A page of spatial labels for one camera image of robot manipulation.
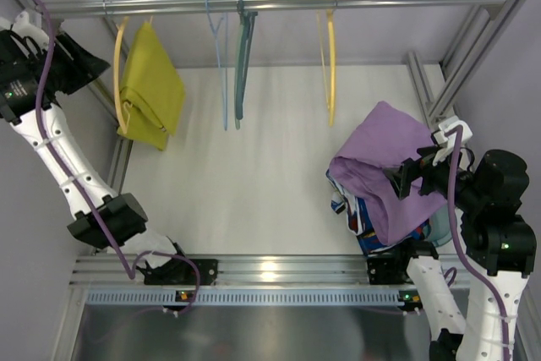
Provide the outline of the cream plastic hanger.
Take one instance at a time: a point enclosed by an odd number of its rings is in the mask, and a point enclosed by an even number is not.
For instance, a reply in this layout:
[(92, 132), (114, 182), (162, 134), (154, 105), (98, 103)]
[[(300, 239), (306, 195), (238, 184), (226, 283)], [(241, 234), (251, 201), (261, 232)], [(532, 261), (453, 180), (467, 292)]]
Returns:
[(133, 104), (129, 101), (121, 100), (120, 92), (120, 57), (123, 44), (123, 35), (128, 25), (128, 21), (129, 17), (124, 17), (122, 22), (117, 26), (117, 36), (114, 45), (112, 65), (114, 106), (122, 136), (125, 136), (128, 133), (133, 106)]

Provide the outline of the yellow-green trousers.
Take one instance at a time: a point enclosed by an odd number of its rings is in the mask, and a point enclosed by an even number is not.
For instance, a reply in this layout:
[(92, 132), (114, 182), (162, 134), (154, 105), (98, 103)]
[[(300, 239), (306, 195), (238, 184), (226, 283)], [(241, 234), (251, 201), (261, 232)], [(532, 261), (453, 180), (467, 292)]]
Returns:
[(150, 19), (137, 30), (126, 63), (120, 63), (120, 92), (122, 101), (133, 104), (124, 137), (164, 151), (176, 133), (185, 89)]

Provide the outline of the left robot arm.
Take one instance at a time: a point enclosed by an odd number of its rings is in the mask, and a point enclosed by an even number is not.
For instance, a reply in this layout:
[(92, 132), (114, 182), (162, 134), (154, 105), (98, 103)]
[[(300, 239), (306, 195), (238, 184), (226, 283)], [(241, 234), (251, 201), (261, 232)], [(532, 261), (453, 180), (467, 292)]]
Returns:
[(59, 31), (55, 40), (30, 22), (28, 12), (1, 21), (1, 118), (41, 158), (73, 217), (68, 231), (98, 249), (110, 249), (130, 278), (146, 285), (211, 285), (216, 259), (193, 260), (169, 237), (147, 227), (148, 217), (130, 194), (110, 188), (85, 158), (68, 128), (56, 94), (70, 95), (110, 67)]

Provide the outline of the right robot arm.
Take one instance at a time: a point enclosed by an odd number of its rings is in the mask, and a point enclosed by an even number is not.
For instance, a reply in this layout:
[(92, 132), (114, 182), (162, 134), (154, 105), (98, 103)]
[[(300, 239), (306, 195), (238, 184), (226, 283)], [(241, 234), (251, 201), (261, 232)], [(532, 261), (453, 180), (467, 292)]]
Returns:
[(529, 185), (527, 164), (506, 150), (489, 150), (474, 172), (453, 171), (451, 159), (435, 161), (435, 149), (418, 149), (419, 159), (387, 168), (399, 199), (413, 181), (420, 193), (438, 192), (452, 209), (462, 211), (456, 248), (470, 273), (467, 313), (456, 305), (434, 245), (407, 239), (367, 259), (372, 285), (411, 283), (418, 299), (403, 297), (407, 310), (421, 304), (431, 331), (432, 360), (510, 360), (522, 292), (535, 262), (537, 240), (518, 210)]

